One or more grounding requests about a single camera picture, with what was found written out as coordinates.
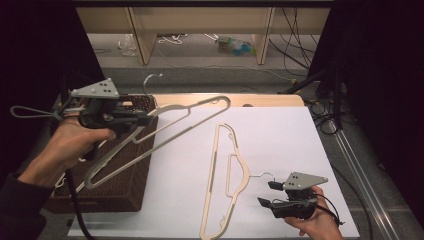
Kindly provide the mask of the brown woven basket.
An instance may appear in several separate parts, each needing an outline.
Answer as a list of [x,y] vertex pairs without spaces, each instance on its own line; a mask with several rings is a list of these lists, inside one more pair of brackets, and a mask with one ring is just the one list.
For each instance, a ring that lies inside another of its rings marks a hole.
[[[156,109],[156,100],[152,95],[126,95],[123,96],[125,110],[143,110],[150,112]],[[135,138],[139,140],[156,130],[158,117],[156,117],[148,127],[145,127]],[[122,134],[120,138],[107,141],[97,152],[95,161],[101,159],[114,147],[118,146],[124,139],[130,136],[135,130]],[[152,136],[139,144],[132,140],[126,144],[107,164],[102,167],[93,177],[92,181],[97,182],[105,176],[117,170],[119,167],[130,162],[134,158],[150,150],[154,145],[155,137]],[[75,183],[80,211],[83,213],[95,212],[138,212],[141,209],[147,176],[149,172],[150,156],[137,162],[121,173],[113,176],[105,183],[94,189],[87,189],[84,186],[84,177],[95,161],[80,162],[71,169]],[[65,214],[74,212],[74,204],[68,188],[68,181],[61,180],[62,186],[55,188],[44,208],[55,214]]]

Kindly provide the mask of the beige wooden desk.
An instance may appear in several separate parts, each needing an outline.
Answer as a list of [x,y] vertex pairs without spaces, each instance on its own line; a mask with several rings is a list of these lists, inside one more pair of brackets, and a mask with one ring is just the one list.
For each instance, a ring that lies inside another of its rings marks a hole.
[[140,63],[149,62],[159,34],[249,34],[257,63],[265,63],[268,38],[288,34],[296,21],[302,35],[322,33],[328,8],[265,7],[79,7],[77,13],[88,33],[131,34]]

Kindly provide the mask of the white table sheet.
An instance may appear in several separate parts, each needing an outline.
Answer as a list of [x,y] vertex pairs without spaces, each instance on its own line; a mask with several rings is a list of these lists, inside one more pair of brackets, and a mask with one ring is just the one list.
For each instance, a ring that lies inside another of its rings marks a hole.
[[[337,183],[315,125],[304,107],[199,107],[191,112],[170,111],[159,117],[142,208],[133,213],[92,213],[84,217],[89,232],[98,240],[200,240],[204,200],[209,179],[215,127],[229,124],[236,132],[241,156],[252,175],[238,197],[228,229],[220,240],[295,239],[296,229],[274,217],[258,197],[284,200],[283,191],[268,182],[285,181],[292,172],[326,177],[322,188],[335,205],[342,235],[356,239],[355,226]],[[228,132],[222,129],[207,233],[220,228],[231,201],[225,195],[227,158],[232,152]],[[230,192],[242,179],[242,169],[231,161]]]

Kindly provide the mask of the green and blue bottle pack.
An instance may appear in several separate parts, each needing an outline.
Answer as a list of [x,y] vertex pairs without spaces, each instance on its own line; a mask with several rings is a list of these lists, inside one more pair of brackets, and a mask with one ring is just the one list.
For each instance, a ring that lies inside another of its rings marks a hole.
[[216,43],[218,44],[219,50],[231,53],[234,56],[241,56],[244,54],[256,55],[256,51],[251,44],[243,40],[228,36],[219,36]]

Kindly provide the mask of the person's right hand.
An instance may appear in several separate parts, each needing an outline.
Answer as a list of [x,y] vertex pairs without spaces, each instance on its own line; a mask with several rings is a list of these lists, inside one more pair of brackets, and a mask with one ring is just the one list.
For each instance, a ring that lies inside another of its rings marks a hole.
[[343,240],[335,220],[321,209],[316,209],[306,220],[286,217],[284,221],[299,230],[301,237],[307,235],[312,240]]

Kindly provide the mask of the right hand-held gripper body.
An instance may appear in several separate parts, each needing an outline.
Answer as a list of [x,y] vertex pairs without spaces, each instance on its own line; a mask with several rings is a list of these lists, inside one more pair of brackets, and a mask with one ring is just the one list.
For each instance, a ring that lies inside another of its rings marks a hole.
[[287,194],[286,201],[273,200],[270,209],[275,218],[295,217],[308,219],[315,212],[317,197],[312,186],[327,183],[328,179],[322,176],[292,172],[285,182],[282,182]]

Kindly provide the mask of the beige wooden clothes hanger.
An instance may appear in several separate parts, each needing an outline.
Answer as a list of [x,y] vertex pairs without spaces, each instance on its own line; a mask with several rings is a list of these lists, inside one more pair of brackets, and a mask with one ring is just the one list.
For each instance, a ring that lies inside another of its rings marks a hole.
[[[228,137],[232,143],[232,152],[228,155],[228,158],[227,158],[227,170],[226,170],[226,179],[225,179],[225,195],[228,198],[230,198],[231,201],[229,203],[229,207],[227,209],[226,214],[220,221],[220,228],[215,233],[208,234],[207,224],[208,224],[211,200],[213,195],[213,187],[214,187],[215,177],[216,177],[220,132],[222,129],[225,129],[228,132]],[[230,192],[231,161],[233,158],[236,159],[236,161],[238,162],[239,166],[242,169],[242,179],[240,184],[234,190],[234,192],[231,193]],[[272,178],[274,178],[274,175],[271,174],[270,172],[262,172],[259,175],[252,175],[247,161],[240,154],[236,132],[229,124],[218,123],[215,127],[212,157],[211,157],[211,163],[210,163],[210,169],[209,169],[209,179],[208,179],[208,185],[207,185],[207,190],[206,190],[206,195],[204,200],[201,225],[199,230],[199,237],[201,240],[218,240],[220,237],[224,235],[224,233],[228,229],[228,226],[232,218],[240,193],[246,189],[251,178],[260,178],[263,175],[269,175]]]

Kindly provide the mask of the person's left hand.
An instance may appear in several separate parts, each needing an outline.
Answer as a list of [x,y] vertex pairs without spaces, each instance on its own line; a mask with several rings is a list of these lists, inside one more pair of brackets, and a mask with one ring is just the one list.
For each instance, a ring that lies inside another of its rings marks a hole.
[[95,143],[115,137],[112,130],[85,128],[76,116],[68,116],[18,180],[40,187],[54,187],[65,171],[74,167],[80,157],[93,149]]

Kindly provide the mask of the black curtain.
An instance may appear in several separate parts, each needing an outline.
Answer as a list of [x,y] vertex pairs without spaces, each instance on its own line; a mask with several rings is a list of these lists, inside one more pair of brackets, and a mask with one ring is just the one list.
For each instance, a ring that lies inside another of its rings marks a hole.
[[0,0],[0,188],[29,157],[44,118],[18,119],[16,105],[49,110],[64,81],[104,78],[73,0]]
[[334,0],[310,71],[330,63],[379,162],[424,227],[424,0]]

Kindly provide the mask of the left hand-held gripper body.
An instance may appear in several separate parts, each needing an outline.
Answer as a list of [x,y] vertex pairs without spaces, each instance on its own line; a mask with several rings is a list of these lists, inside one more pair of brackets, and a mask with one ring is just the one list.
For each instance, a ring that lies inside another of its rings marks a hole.
[[145,111],[130,111],[119,107],[123,100],[110,78],[74,89],[71,96],[86,100],[85,107],[79,114],[79,122],[83,127],[107,128],[115,133],[127,133],[136,127],[150,124],[150,116]]

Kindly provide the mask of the aluminium rail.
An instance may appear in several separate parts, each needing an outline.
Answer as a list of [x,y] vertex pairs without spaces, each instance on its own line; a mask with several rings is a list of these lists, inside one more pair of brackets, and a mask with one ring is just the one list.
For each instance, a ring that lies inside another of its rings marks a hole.
[[382,237],[384,240],[400,240],[397,231],[394,228],[388,212],[385,210],[382,201],[377,196],[376,191],[371,185],[369,178],[366,176],[356,154],[353,151],[344,131],[338,127],[333,120],[328,123],[329,127],[335,132],[334,136],[344,155],[345,160],[356,180],[359,190],[362,193],[363,200],[368,206],[369,212],[372,214]]

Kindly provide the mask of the clear plastic bag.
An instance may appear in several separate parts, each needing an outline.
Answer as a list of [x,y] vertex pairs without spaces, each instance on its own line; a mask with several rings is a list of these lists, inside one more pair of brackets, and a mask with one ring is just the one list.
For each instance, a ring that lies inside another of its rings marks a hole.
[[125,34],[121,40],[118,41],[118,49],[123,56],[137,56],[137,47],[134,42],[132,34]]

